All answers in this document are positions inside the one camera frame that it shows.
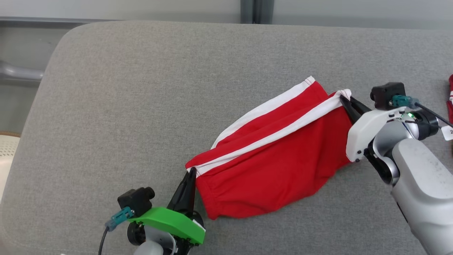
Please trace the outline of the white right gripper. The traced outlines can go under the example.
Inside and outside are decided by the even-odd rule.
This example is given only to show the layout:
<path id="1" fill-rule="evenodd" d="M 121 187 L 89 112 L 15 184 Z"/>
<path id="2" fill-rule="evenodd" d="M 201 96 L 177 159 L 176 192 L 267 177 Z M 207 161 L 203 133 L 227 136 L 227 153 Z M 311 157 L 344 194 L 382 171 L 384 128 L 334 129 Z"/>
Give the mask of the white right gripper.
<path id="1" fill-rule="evenodd" d="M 399 141 L 422 138 L 414 113 L 407 113 L 406 108 L 371 110 L 359 100 L 345 96 L 340 96 L 340 102 L 353 125 L 346 144 L 346 156 L 351 162 L 363 159 L 369 147 L 373 150 L 371 155 L 382 158 Z"/>

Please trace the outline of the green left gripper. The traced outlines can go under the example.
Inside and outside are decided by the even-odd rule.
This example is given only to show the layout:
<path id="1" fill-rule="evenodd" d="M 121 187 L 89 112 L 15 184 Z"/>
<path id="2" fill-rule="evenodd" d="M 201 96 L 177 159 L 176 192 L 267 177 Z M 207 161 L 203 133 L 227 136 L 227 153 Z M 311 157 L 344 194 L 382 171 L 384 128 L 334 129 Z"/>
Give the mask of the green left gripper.
<path id="1" fill-rule="evenodd" d="M 133 255 L 189 255 L 192 248 L 204 243 L 203 225 L 179 213 L 194 213 L 196 179 L 197 169 L 191 168 L 167 208 L 154 207 L 140 217 L 128 219 L 144 232 L 144 242 L 130 238 L 131 243 L 138 244 Z"/>

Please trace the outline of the red jersey with black print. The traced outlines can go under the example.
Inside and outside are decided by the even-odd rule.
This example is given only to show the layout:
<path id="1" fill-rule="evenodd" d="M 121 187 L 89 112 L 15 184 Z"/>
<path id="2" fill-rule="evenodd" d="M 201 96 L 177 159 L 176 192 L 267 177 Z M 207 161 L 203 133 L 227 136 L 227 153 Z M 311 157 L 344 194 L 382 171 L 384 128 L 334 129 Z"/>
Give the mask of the red jersey with black print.
<path id="1" fill-rule="evenodd" d="M 448 119 L 453 124 L 453 74 L 449 77 L 449 99 L 446 102 L 448 108 Z"/>

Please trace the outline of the red shorts with white stripes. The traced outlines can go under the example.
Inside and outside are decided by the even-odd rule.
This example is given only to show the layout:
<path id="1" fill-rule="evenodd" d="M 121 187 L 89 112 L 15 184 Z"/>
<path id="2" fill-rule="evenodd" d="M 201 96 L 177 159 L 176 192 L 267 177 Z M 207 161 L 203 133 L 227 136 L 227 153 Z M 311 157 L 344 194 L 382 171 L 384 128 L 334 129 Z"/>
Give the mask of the red shorts with white stripes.
<path id="1" fill-rule="evenodd" d="M 352 123 L 340 97 L 313 77 L 255 107 L 189 160 L 207 216 L 246 218 L 314 195 L 350 163 Z"/>

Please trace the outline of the grey fabric sofa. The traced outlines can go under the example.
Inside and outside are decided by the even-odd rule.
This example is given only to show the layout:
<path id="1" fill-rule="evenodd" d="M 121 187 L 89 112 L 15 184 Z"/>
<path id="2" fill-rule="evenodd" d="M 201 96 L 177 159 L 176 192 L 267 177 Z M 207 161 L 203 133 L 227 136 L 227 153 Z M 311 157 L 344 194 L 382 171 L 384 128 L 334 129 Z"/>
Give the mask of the grey fabric sofa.
<path id="1" fill-rule="evenodd" d="M 21 131 L 0 255 L 95 255 L 117 197 L 166 206 L 184 165 L 309 76 L 328 93 L 403 82 L 442 116 L 453 30 L 114 21 L 65 34 Z"/>

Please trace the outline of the cream perforated laundry basket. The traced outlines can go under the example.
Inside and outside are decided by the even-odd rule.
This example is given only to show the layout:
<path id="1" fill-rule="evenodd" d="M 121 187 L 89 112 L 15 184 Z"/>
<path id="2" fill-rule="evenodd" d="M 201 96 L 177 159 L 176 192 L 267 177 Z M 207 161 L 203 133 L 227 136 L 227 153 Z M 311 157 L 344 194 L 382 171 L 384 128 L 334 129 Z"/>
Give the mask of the cream perforated laundry basket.
<path id="1" fill-rule="evenodd" d="M 0 131 L 0 202 L 21 135 Z"/>

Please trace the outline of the grey metal bar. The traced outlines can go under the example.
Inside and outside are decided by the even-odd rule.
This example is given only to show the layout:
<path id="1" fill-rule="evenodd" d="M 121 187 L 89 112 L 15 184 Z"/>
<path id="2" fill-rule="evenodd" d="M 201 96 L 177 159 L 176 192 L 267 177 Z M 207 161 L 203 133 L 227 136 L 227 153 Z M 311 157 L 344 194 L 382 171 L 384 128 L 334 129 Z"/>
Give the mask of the grey metal bar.
<path id="1" fill-rule="evenodd" d="M 43 76 L 44 71 L 19 67 L 0 60 L 0 79 L 40 82 Z"/>

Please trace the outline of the grey vertical wall post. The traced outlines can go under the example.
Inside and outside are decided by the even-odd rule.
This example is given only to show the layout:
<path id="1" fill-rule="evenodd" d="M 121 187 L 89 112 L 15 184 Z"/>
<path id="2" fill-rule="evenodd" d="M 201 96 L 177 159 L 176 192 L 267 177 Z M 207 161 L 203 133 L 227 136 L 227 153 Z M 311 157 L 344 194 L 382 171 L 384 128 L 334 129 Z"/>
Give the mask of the grey vertical wall post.
<path id="1" fill-rule="evenodd" d="M 240 23 L 255 24 L 255 1 L 240 0 Z"/>
<path id="2" fill-rule="evenodd" d="M 253 23 L 272 24 L 275 0 L 254 0 Z"/>

